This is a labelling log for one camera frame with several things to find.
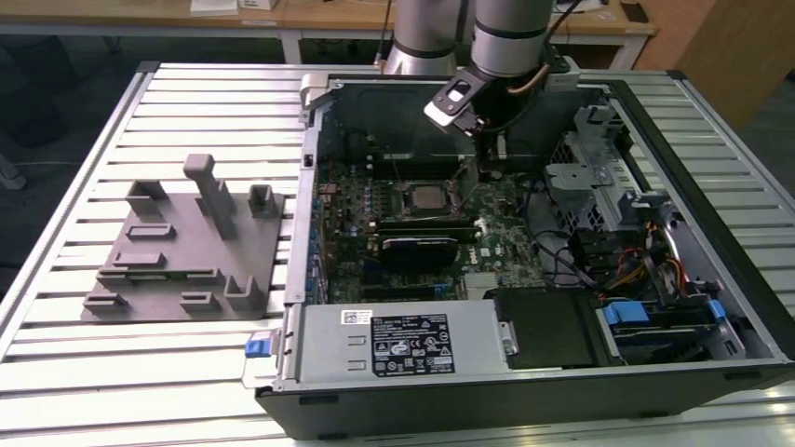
wooden cabinet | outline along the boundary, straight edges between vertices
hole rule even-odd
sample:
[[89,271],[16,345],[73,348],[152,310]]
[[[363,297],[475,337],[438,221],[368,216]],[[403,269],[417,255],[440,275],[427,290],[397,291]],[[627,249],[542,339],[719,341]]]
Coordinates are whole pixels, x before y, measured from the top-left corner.
[[739,129],[795,68],[795,1],[640,3],[659,32],[635,68],[684,72],[714,109]]

power supply label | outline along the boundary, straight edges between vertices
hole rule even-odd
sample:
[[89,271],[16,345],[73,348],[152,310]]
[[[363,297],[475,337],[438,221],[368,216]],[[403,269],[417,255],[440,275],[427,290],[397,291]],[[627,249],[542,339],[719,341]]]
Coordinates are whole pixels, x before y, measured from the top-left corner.
[[376,376],[456,371],[446,314],[372,317],[371,333]]

motherboard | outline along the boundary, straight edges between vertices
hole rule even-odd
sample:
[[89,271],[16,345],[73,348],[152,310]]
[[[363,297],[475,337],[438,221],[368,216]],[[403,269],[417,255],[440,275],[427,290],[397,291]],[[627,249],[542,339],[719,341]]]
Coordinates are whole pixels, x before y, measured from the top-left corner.
[[328,303],[479,299],[544,285],[519,179],[478,182],[463,163],[448,180],[412,180],[408,169],[404,178],[396,165],[391,179],[368,164],[320,169]]

gray carpet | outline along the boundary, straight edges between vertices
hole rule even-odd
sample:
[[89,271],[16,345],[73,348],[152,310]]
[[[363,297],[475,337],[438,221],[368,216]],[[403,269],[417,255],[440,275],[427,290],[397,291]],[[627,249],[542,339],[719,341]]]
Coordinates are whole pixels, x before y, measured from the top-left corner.
[[[283,62],[280,42],[269,39],[124,38],[123,50],[113,55],[99,37],[65,37],[63,42],[83,77],[76,88],[55,97],[69,131],[56,142],[33,149],[17,147],[0,133],[0,151],[13,163],[83,161],[141,61]],[[376,43],[361,42],[357,52],[349,51],[347,42],[303,41],[301,48],[305,63],[371,63]],[[0,54],[0,86],[19,83],[20,76]],[[740,136],[790,192],[795,191],[795,177],[787,175],[795,166],[794,122],[795,84],[784,82]],[[20,264],[25,260],[77,167],[24,166],[25,190],[0,188],[0,262]],[[0,268],[0,297],[15,273]]]

metal rail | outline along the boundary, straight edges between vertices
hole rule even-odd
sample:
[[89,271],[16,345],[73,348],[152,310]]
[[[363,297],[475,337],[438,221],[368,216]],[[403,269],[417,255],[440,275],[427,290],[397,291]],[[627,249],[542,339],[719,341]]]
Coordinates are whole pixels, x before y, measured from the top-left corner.
[[[280,326],[281,291],[261,321],[92,325],[80,313],[129,210],[132,180],[165,179],[169,192],[192,190],[181,173],[188,153],[213,155],[229,190],[268,182],[288,195],[272,278],[284,284],[303,141],[299,80],[329,70],[372,73],[356,66],[163,64],[136,76],[0,307],[0,439],[9,445],[316,445],[284,438],[240,384],[241,348],[252,332]],[[664,73],[620,76],[795,312],[791,199],[687,83]],[[586,72],[587,81],[600,77],[616,73]],[[790,382],[680,416],[424,434],[377,445],[791,445],[794,415]]]

